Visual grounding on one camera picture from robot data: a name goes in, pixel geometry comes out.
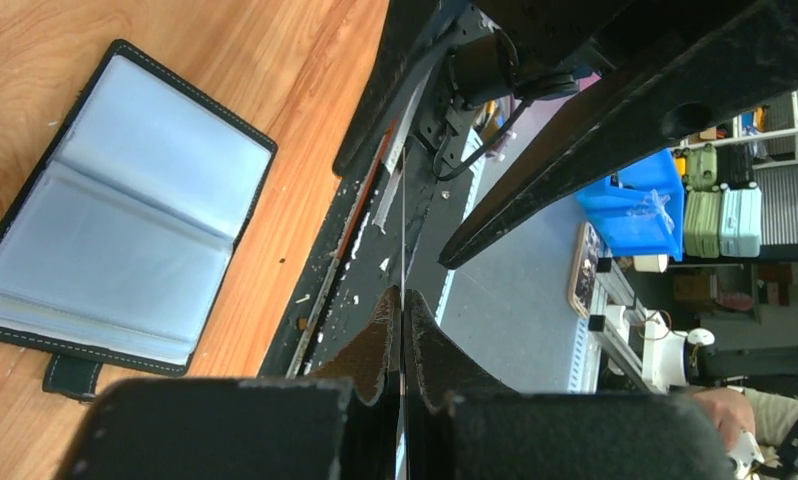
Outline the person's hand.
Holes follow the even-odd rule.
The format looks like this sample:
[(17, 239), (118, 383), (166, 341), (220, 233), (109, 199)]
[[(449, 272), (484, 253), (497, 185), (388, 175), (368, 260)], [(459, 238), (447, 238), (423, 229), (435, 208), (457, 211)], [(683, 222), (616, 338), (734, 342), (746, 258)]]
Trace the person's hand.
[(750, 401), (729, 388), (695, 391), (691, 398), (711, 419), (727, 452), (732, 451), (744, 433), (755, 435), (756, 424)]

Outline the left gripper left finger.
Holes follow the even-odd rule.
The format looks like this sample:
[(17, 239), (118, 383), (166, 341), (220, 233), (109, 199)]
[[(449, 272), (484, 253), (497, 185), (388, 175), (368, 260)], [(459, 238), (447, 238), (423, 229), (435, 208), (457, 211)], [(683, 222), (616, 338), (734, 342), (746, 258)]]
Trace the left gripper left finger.
[(92, 404), (60, 479), (390, 479), (401, 292), (302, 377), (136, 378)]

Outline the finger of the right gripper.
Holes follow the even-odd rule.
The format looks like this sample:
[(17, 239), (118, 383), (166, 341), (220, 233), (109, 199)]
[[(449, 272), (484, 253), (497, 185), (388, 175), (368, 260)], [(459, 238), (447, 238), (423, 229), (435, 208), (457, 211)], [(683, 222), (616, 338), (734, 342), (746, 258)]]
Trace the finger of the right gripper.
[(678, 2), (656, 40), (569, 99), (443, 247), (455, 269), (576, 190), (798, 88), (798, 1)]

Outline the black card holder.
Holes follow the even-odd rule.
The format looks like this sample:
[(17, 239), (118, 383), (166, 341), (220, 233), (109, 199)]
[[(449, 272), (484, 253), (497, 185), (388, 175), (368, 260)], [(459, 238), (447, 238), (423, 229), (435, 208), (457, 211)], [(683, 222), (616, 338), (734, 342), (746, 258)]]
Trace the black card holder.
[(79, 402), (105, 365), (184, 375), (277, 150), (113, 41), (0, 221), (0, 342)]

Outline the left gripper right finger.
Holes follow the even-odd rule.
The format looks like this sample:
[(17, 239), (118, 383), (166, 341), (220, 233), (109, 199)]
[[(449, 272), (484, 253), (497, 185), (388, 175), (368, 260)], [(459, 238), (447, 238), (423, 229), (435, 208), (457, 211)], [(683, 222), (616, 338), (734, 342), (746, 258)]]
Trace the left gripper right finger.
[(656, 394), (516, 391), (403, 296), (407, 475), (411, 479), (730, 479), (711, 421)]

